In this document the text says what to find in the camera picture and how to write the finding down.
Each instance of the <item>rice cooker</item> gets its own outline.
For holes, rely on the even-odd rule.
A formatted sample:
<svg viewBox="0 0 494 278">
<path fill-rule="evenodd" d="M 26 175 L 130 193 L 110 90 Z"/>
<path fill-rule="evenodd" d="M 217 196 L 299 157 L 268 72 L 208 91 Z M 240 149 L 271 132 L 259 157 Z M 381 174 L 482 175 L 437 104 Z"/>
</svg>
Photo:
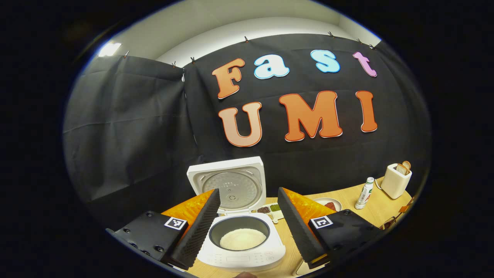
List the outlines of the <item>rice cooker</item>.
<svg viewBox="0 0 494 278">
<path fill-rule="evenodd" d="M 231 272 L 262 271 L 277 266 L 285 255 L 278 231 L 264 213 L 252 213 L 266 202 L 264 166 L 259 156 L 190 166 L 187 177 L 199 195 L 218 188 L 221 204 L 197 255 L 201 262 Z M 220 247 L 221 238 L 236 229 L 254 229 L 266 239 L 247 250 Z"/>
</svg>

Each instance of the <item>black fabric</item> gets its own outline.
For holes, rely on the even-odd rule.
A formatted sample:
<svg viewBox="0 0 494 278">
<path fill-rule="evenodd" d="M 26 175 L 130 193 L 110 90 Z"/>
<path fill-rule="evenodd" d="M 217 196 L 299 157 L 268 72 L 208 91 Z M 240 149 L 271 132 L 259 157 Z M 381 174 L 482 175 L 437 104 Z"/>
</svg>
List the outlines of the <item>black fabric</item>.
<svg viewBox="0 0 494 278">
<path fill-rule="evenodd" d="M 63 127 L 66 164 L 107 228 L 195 195 L 186 172 L 199 155 L 182 74 L 154 60 L 99 57 L 73 88 Z"/>
<path fill-rule="evenodd" d="M 337 73 L 316 68 L 310 52 L 325 49 L 336 55 L 341 66 Z M 369 76 L 352 55 L 359 51 L 370 60 L 377 77 Z M 254 61 L 277 54 L 290 72 L 284 77 L 260 80 L 254 76 Z M 241 42 L 212 52 L 185 68 L 185 93 L 189 115 L 205 161 L 260 156 L 266 171 L 267 195 L 277 195 L 279 186 L 301 194 L 313 194 L 354 186 L 367 177 L 381 177 L 392 163 L 408 160 L 413 176 L 407 191 L 414 195 L 428 169 L 430 145 L 429 118 L 420 92 L 413 85 L 411 72 L 383 48 L 372 50 L 359 42 L 325 35 L 290 34 Z M 218 99 L 217 79 L 212 71 L 241 58 L 242 79 L 233 81 L 240 90 Z M 343 134 L 335 138 L 311 139 L 307 134 L 298 142 L 285 141 L 288 120 L 278 99 L 298 93 L 313 107 L 317 93 L 335 91 L 336 108 Z M 369 91 L 378 129 L 363 133 L 362 108 L 357 91 Z M 231 145 L 223 131 L 218 112 L 235 107 L 239 133 L 250 134 L 247 114 L 242 106 L 259 101 L 262 139 L 252 147 Z"/>
</svg>

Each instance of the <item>inner pot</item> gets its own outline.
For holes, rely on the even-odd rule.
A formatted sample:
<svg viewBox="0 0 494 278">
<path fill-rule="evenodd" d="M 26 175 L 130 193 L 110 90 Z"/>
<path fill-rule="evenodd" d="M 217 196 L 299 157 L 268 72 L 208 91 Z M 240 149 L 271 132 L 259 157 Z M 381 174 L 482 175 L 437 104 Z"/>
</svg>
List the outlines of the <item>inner pot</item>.
<svg viewBox="0 0 494 278">
<path fill-rule="evenodd" d="M 219 245 L 219 241 L 221 238 L 226 235 L 227 233 L 237 230 L 237 229 L 253 229 L 253 230 L 258 230 L 259 232 L 263 233 L 266 236 L 266 239 L 262 241 L 260 244 L 257 246 L 254 246 L 250 249 L 245 249 L 245 250 L 230 250 L 223 248 Z M 229 251 L 246 251 L 246 250 L 251 250 L 259 245 L 263 244 L 269 237 L 269 226 L 262 220 L 256 217 L 252 216 L 233 216 L 229 217 L 227 219 L 221 220 L 220 222 L 214 224 L 214 226 L 211 228 L 209 231 L 209 239 L 211 242 L 218 246 L 221 249 L 224 250 L 229 250 Z"/>
</svg>

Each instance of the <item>table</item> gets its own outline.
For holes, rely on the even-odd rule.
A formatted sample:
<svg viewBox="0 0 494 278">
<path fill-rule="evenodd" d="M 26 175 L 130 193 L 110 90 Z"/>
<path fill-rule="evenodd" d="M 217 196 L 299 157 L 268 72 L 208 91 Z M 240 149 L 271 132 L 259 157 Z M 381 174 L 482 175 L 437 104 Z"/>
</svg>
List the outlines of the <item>table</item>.
<svg viewBox="0 0 494 278">
<path fill-rule="evenodd" d="M 384 177 L 376 179 L 379 185 L 381 184 L 383 178 Z M 354 206 L 357 202 L 358 197 L 360 196 L 363 186 L 364 184 L 361 184 L 345 189 L 306 195 L 306 197 L 309 197 L 310 199 L 321 197 L 336 199 L 341 203 L 342 209 L 352 210 L 376 227 L 381 226 L 386 220 L 390 219 L 391 217 L 397 216 L 400 208 L 407 205 L 411 199 L 408 192 L 405 191 L 403 195 L 393 200 L 385 192 L 378 189 L 374 185 L 372 195 L 370 196 L 370 199 L 367 202 L 366 206 L 361 210 L 357 210 Z M 278 202 L 277 197 L 266 198 L 266 204 L 276 202 Z M 276 267 L 260 272 L 252 272 L 259 278 L 293 277 L 293 271 L 299 266 L 302 260 L 302 256 L 298 252 L 295 241 L 293 241 L 293 237 L 291 236 L 286 220 L 284 218 L 279 219 L 278 223 L 275 224 L 275 227 L 287 251 L 281 263 Z M 198 259 L 196 259 L 196 261 L 194 262 L 194 266 L 189 268 L 187 272 L 200 278 L 233 278 L 238 274 L 207 265 L 199 261 Z"/>
</svg>

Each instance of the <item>white bottle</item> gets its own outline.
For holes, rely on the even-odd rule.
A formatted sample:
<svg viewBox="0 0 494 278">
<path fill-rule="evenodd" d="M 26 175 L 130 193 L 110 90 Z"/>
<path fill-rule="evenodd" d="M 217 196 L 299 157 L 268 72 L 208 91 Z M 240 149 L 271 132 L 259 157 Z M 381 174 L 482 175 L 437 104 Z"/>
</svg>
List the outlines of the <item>white bottle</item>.
<svg viewBox="0 0 494 278">
<path fill-rule="evenodd" d="M 360 197 L 355 204 L 356 209 L 363 209 L 366 206 L 367 201 L 371 197 L 373 184 L 374 178 L 367 178 L 367 182 L 364 185 L 364 188 L 362 188 L 362 193 L 360 193 Z"/>
</svg>

